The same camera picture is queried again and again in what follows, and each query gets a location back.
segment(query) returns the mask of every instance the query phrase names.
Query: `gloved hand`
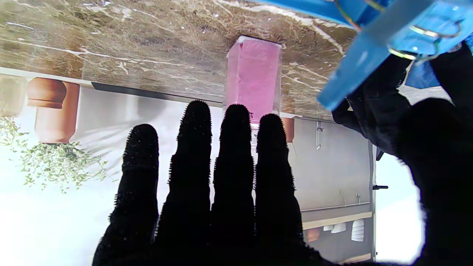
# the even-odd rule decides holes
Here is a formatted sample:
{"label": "gloved hand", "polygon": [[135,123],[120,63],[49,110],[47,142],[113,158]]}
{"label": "gloved hand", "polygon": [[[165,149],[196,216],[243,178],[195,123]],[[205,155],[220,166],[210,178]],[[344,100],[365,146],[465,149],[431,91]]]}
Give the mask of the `gloved hand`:
{"label": "gloved hand", "polygon": [[222,122],[211,211],[210,111],[205,103],[189,104],[177,140],[170,190],[158,220],[158,136],[148,124],[133,128],[123,155],[115,209],[93,265],[221,259],[330,264],[304,243],[289,150],[278,116],[266,115],[260,122],[256,206],[251,195],[250,114],[244,106],[230,106]]}

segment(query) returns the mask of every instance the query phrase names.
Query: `clay pot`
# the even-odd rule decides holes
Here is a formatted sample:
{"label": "clay pot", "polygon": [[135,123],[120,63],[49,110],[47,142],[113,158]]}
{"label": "clay pot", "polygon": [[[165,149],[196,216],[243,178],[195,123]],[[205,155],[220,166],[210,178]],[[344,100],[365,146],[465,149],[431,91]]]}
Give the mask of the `clay pot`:
{"label": "clay pot", "polygon": [[34,78],[26,87],[28,106],[61,109],[66,87],[60,80]]}
{"label": "clay pot", "polygon": [[25,105],[26,79],[0,74],[0,116],[17,117]]}
{"label": "clay pot", "polygon": [[282,126],[286,132],[286,142],[292,143],[294,140],[294,118],[281,118]]}
{"label": "clay pot", "polygon": [[35,133],[42,143],[68,143],[76,132],[79,84],[64,82],[67,94],[62,109],[38,108]]}
{"label": "clay pot", "polygon": [[307,230],[307,242],[317,241],[320,236],[320,228],[311,228]]}

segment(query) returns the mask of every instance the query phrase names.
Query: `pink cube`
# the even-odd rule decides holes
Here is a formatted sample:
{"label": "pink cube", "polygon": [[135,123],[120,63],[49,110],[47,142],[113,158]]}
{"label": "pink cube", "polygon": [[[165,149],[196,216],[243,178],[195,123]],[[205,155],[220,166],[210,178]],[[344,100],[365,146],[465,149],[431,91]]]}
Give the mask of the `pink cube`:
{"label": "pink cube", "polygon": [[265,114],[279,114],[281,55],[280,44],[239,37],[227,54],[224,111],[242,104],[252,113],[252,124]]}

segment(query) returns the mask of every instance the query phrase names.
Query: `brown marble countertop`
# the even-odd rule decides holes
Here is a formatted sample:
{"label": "brown marble countertop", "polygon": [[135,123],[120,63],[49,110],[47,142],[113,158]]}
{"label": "brown marble countertop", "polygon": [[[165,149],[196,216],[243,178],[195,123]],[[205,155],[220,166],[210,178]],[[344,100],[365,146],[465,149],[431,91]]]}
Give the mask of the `brown marble countertop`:
{"label": "brown marble countertop", "polygon": [[282,111],[331,119],[317,102],[355,32],[235,0],[5,0],[0,66],[223,101],[241,35],[282,44]]}

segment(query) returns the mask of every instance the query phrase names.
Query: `hanging plant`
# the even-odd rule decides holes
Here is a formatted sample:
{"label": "hanging plant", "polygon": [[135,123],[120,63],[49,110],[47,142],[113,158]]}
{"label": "hanging plant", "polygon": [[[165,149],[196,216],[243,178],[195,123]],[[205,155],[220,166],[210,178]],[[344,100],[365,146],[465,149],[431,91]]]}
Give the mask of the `hanging plant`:
{"label": "hanging plant", "polygon": [[[80,149],[79,142],[38,143],[29,147],[26,139],[22,138],[28,133],[20,132],[13,118],[0,117],[0,126],[0,144],[10,146],[13,153],[20,153],[21,171],[26,173],[24,185],[40,184],[45,189],[52,182],[60,184],[61,192],[65,194],[72,186],[79,189],[83,182],[91,179],[102,181],[110,177],[105,169],[107,161]],[[97,165],[98,170],[87,171],[92,165]]]}
{"label": "hanging plant", "polygon": [[26,139],[23,135],[27,132],[20,132],[20,128],[15,123],[15,118],[11,116],[0,116],[0,145],[10,146],[12,152],[26,148]]}

